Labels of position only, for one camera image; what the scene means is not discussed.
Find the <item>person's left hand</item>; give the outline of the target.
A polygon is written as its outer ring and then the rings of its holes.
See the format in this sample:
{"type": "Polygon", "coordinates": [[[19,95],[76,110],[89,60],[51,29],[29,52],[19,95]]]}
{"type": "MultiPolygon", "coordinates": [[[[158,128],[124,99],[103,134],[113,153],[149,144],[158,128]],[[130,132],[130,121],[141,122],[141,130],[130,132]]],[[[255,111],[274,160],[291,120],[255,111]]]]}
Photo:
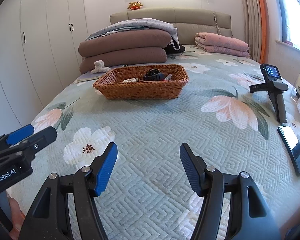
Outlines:
{"type": "Polygon", "coordinates": [[[13,226],[12,230],[8,232],[8,235],[10,239],[17,240],[19,239],[19,235],[21,232],[21,228],[23,226],[25,216],[21,212],[20,206],[14,198],[8,196],[7,200],[11,211],[11,219],[12,219],[12,226],[13,226]]]}

